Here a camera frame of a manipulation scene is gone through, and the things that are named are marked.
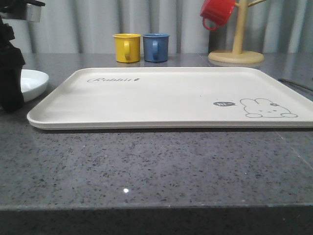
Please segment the silver arm gripper body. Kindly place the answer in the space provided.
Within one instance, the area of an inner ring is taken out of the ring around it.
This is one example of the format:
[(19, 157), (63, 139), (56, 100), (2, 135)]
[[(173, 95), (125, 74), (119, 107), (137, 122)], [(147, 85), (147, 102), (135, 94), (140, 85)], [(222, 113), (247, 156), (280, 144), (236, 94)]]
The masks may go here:
[(0, 0), (0, 16), (7, 20), (39, 22), (44, 6), (39, 0)]

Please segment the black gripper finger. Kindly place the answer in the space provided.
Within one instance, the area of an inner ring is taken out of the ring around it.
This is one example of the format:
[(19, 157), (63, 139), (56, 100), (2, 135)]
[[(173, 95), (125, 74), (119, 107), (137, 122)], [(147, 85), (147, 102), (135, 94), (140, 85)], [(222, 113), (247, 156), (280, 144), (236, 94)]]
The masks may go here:
[(0, 23), (0, 105), (12, 113), (24, 104), (21, 72), (25, 64), (22, 52), (11, 44), (15, 38), (9, 24)]

